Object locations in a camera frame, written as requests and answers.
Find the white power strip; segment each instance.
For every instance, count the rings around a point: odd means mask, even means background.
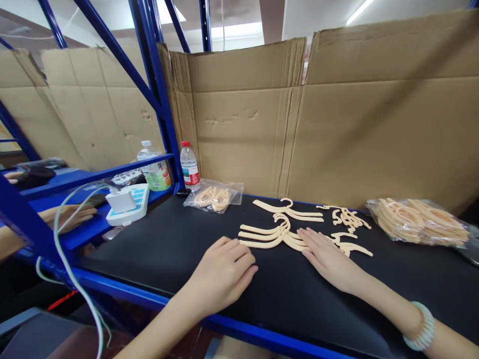
[[[130,190],[136,203],[136,208],[122,213],[115,213],[115,211],[111,209],[106,216],[106,220],[111,226],[129,225],[131,222],[143,218],[146,215],[148,209],[148,195],[150,194],[148,185],[146,183],[134,184],[125,187],[122,190],[125,189]]]

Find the black table surface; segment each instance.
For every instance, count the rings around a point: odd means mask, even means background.
[[[183,207],[171,197],[130,228],[82,259],[81,267],[171,297],[186,283],[204,252],[218,238],[236,238],[241,224],[264,229],[277,226],[269,213],[252,202],[284,202],[244,196],[224,214]],[[295,203],[294,210],[319,211]],[[311,227],[325,234],[347,232],[333,226],[332,209],[320,210],[324,223],[290,219],[291,231]],[[352,251],[351,259],[408,300],[426,305],[433,315],[479,344],[479,268],[453,250],[391,241],[371,217],[372,229],[360,227],[357,243],[374,256]],[[286,244],[251,249],[259,267],[253,281],[222,315],[354,357],[422,358],[404,344],[400,332],[360,299],[324,280],[306,258]]]

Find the white charger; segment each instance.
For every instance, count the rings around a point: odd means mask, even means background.
[[[105,198],[116,213],[123,213],[136,208],[135,200],[128,187],[121,190],[113,187],[110,189],[110,194],[107,194]]]

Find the cardboard box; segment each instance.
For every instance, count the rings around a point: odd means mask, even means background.
[[[360,208],[383,196],[458,212],[479,194],[479,12],[171,54],[174,115],[202,177]]]
[[[172,106],[200,175],[278,197],[299,105],[305,38],[218,53],[171,53]]]
[[[140,49],[124,50],[148,83]],[[164,152],[155,111],[108,49],[47,50],[42,61],[63,123],[92,171],[136,160],[142,140]]]
[[[0,63],[0,99],[38,154],[42,158],[61,157],[71,167],[86,169],[28,51],[0,51]],[[4,149],[14,150],[11,146]]]

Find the water bottle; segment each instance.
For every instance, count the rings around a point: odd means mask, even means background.
[[[195,154],[190,147],[189,141],[182,141],[181,146],[180,162],[186,188],[191,189],[193,192],[198,191],[200,189],[200,174],[198,173],[198,163],[196,162]]]
[[[139,161],[163,155],[161,151],[153,148],[151,141],[142,141],[141,144],[143,145],[143,149],[136,156]],[[146,183],[148,183],[150,190],[161,191],[170,188],[171,178],[165,161],[143,166],[141,167],[141,172],[145,175]]]

